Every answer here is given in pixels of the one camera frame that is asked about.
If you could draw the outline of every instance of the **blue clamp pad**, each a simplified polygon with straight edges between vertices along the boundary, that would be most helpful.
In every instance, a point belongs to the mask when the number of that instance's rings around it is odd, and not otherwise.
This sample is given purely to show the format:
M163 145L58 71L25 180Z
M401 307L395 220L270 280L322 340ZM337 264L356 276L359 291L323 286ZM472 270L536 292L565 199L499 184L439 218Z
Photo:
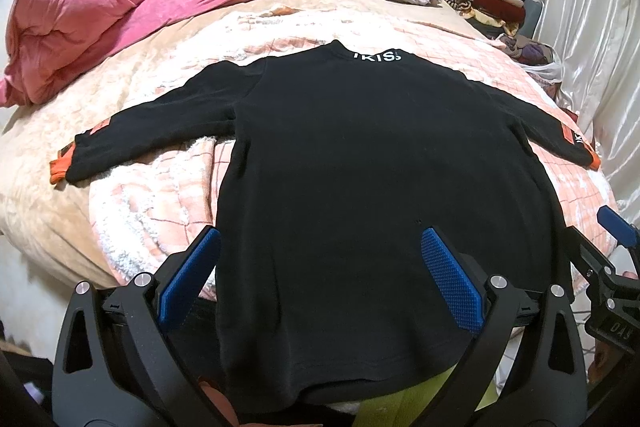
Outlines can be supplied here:
M184 252L187 258L158 296L158 325L164 332L180 327L220 259L220 232L209 227L201 238L202 235Z
M433 229L422 232L422 260L459 328L478 335L484 325L482 296Z
M638 246L638 230L628 224L607 205L601 206L598 210L598 223L615 237L623 247L635 248Z

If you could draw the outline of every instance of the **sweatshirt sleeve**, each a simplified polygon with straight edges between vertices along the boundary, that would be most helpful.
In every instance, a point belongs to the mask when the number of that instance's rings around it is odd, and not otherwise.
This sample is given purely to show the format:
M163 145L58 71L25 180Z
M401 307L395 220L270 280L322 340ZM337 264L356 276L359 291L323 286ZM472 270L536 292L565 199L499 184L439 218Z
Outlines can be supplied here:
M535 105L512 94L475 82L477 89L487 93L500 110L518 121L527 137L549 152L576 165L593 170L600 168L600 158L591 146L567 125Z
M124 109L76 139L50 162L50 183L76 183L163 147L235 133L234 105L260 81L266 57L247 66L211 64L182 87Z

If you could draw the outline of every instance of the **bed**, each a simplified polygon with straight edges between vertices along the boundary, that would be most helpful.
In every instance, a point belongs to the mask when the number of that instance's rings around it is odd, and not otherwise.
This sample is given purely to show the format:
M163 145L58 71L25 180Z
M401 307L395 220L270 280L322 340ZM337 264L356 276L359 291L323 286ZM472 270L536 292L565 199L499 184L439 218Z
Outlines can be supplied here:
M20 108L0 137L0 231L64 282L109 286L142 269L153 271L204 224L214 223L233 143L204 137L79 187L49 185L48 164L56 151L78 132L181 85L207 64L226 58L244 64L334 38L361 52L403 48L460 70L535 103L579 133L495 43L444 3L425 8L385 0L254 0L163 28L85 73L50 102ZM567 223L610 253L615 243L595 217L602 204L615 206L602 172L533 147ZM576 289L582 284L576 277ZM210 279L204 294L213 293Z

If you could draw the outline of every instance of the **orange cuff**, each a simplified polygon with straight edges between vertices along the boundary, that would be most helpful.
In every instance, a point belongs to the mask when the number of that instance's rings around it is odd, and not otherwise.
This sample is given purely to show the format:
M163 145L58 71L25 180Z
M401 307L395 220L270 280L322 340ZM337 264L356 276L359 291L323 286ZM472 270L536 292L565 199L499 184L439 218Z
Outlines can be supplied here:
M76 142L71 142L64 149L58 151L58 158L49 162L49 183L51 185L55 185L65 179L75 150Z
M600 168L600 163L601 163L600 158L587 142L585 142L584 145L587 148L587 150L591 153L591 158L593 158L593 161L591 162L591 165L589 165L589 168L593 169L594 171L597 171Z

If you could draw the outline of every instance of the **metal screw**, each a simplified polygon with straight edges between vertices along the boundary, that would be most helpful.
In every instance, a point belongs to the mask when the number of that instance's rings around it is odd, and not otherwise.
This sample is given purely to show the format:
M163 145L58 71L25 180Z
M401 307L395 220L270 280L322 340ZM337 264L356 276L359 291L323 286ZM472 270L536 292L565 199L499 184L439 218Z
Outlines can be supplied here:
M138 275L136 275L136 278L133 279L133 283L136 286L140 286L141 288L143 286L146 286L150 282L151 282L151 274L148 274L147 272L139 273Z
M555 295L556 297L562 297L564 295L564 289L562 289L562 286L552 284L551 293L553 293L553 295Z
M494 288L505 288L507 286L507 279L502 275L494 275L491 277L491 286Z
M76 293L78 295L84 295L89 291L89 288L91 288L91 286L87 281L79 282L76 286Z

